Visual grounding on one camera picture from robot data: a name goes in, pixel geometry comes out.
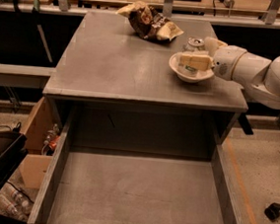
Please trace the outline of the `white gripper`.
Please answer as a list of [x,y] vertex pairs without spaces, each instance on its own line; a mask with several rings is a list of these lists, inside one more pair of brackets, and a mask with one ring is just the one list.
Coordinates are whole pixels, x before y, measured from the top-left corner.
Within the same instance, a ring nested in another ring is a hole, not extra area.
[[[246,54],[246,49],[235,45],[227,46],[224,41],[215,37],[206,37],[204,46],[210,56],[214,55],[214,74],[226,81],[235,80],[237,64]],[[213,60],[209,55],[183,52],[178,58],[179,64],[206,71],[213,67]]]

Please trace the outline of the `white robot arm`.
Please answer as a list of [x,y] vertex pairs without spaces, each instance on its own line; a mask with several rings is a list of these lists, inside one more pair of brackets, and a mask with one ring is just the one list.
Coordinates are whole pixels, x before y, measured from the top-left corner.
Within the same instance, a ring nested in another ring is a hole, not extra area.
[[200,47],[196,51],[181,52],[177,56],[180,67],[203,73],[211,70],[225,81],[242,85],[254,101],[280,110],[280,56],[267,59],[214,37],[204,40],[190,37],[188,43],[199,44]]

